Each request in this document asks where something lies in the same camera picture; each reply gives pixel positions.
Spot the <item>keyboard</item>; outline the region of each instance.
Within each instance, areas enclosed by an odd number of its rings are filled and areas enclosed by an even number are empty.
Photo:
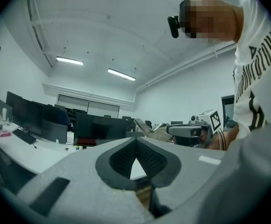
[[[28,144],[33,144],[37,140],[30,133],[26,133],[20,129],[16,129],[12,133]]]

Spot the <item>fluorescent light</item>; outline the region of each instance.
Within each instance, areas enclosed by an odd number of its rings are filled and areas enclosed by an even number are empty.
[[[57,60],[61,61],[61,62],[68,62],[68,63],[76,64],[76,65],[84,65],[80,61],[76,61],[76,60],[72,60],[72,59],[68,59],[68,58],[63,58],[63,57],[57,57]]]
[[[115,70],[113,70],[113,69],[108,69],[108,72],[109,72],[109,73],[112,73],[112,74],[114,74],[114,75],[118,75],[118,76],[120,76],[120,77],[126,78],[126,79],[128,79],[128,80],[132,80],[132,81],[135,81],[135,80],[136,80],[136,78],[130,77],[130,76],[128,76],[128,75],[125,75],[125,74],[123,74],[123,73],[121,73],[121,72],[118,72],[118,71],[115,71]]]

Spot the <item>white desk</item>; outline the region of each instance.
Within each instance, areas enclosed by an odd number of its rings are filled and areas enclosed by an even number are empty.
[[[3,129],[12,132],[17,127],[16,124],[10,124],[9,126],[4,125]],[[71,132],[67,133],[67,137],[71,138],[72,140],[70,141],[72,142],[73,135]],[[79,152],[75,150],[73,145],[57,144],[43,138],[38,138],[34,145],[37,149],[13,134],[9,137],[0,137],[0,149],[2,152],[12,161],[34,174],[45,171],[73,152]],[[136,159],[131,170],[130,178],[135,180],[145,176],[146,174],[142,166]]]

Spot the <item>white t-shirt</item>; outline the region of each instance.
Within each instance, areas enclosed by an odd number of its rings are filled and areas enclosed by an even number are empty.
[[[271,69],[271,17],[259,0],[245,1],[243,10],[244,23],[233,73],[233,119],[239,125],[237,139],[267,123],[266,114],[253,91]]]

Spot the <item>white ceiling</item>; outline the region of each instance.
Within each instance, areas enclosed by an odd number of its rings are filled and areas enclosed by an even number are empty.
[[[181,1],[36,0],[40,18],[34,0],[30,5],[32,25],[53,70],[71,67],[70,76],[137,88],[209,47],[184,35],[172,38],[167,17],[178,15]],[[84,66],[56,62],[56,56],[81,60]],[[111,75],[108,68],[136,81]]]

